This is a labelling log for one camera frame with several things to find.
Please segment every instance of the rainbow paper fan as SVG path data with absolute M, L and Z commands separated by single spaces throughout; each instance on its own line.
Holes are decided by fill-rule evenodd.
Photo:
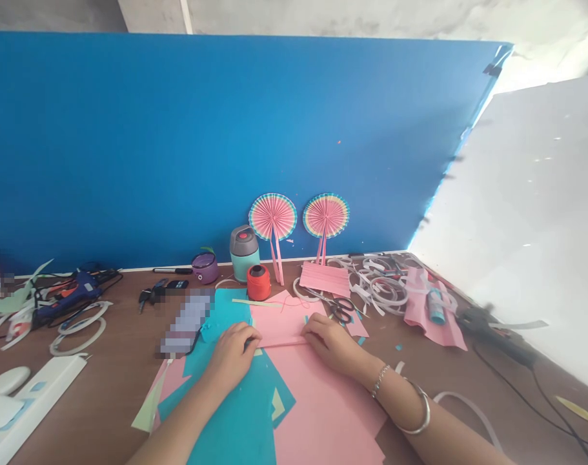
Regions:
M 294 232 L 297 221 L 298 214 L 294 203 L 281 194 L 270 193 L 260 196 L 248 212 L 248 224 L 260 238 L 270 241 L 274 274 L 281 285 L 285 285 L 285 281 L 279 241 L 288 238 Z M 276 258 L 272 246 L 273 235 L 276 239 Z
M 337 194 L 320 194 L 307 204 L 302 214 L 302 221 L 309 234 L 321 238 L 317 263 L 319 263 L 320 255 L 323 255 L 322 264 L 326 259 L 326 239 L 341 234 L 349 219 L 350 207 Z

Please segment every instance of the white wall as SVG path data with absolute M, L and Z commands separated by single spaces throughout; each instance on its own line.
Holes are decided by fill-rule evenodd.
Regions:
M 0 30 L 127 31 L 115 0 L 0 0 Z
M 588 77 L 494 96 L 411 251 L 588 385 Z
M 188 2 L 195 34 L 508 41 L 496 92 L 588 73 L 588 0 Z

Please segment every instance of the purple container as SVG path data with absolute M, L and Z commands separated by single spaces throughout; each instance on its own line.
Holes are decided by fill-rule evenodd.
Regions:
M 218 279 L 218 263 L 213 253 L 197 254 L 190 264 L 193 274 L 202 284 L 211 284 Z

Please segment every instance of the white mouse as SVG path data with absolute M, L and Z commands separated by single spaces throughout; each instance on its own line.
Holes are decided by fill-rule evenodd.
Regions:
M 10 395 L 20 388 L 31 374 L 27 367 L 17 367 L 0 375 L 0 395 Z

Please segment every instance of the white power strip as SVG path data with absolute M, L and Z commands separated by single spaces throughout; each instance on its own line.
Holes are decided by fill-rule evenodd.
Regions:
M 0 428 L 0 465 L 12 459 L 86 364 L 82 354 L 55 357 L 14 396 L 25 404 Z

